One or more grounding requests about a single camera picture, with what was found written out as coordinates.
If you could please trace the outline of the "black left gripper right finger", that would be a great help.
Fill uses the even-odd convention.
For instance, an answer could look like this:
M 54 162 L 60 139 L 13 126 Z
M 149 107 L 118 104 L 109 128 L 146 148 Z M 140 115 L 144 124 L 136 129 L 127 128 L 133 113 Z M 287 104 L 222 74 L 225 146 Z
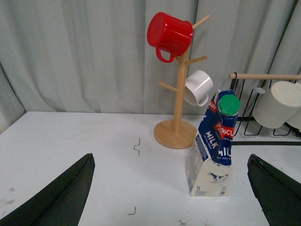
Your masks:
M 248 178 L 270 226 L 301 224 L 301 184 L 255 154 L 250 155 Z

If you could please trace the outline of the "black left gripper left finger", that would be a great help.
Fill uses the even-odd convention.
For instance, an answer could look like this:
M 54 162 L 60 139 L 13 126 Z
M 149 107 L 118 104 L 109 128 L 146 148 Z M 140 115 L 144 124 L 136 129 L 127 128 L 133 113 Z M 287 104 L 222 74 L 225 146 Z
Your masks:
M 95 160 L 84 155 L 27 202 L 0 220 L 2 226 L 77 226 L 92 185 Z

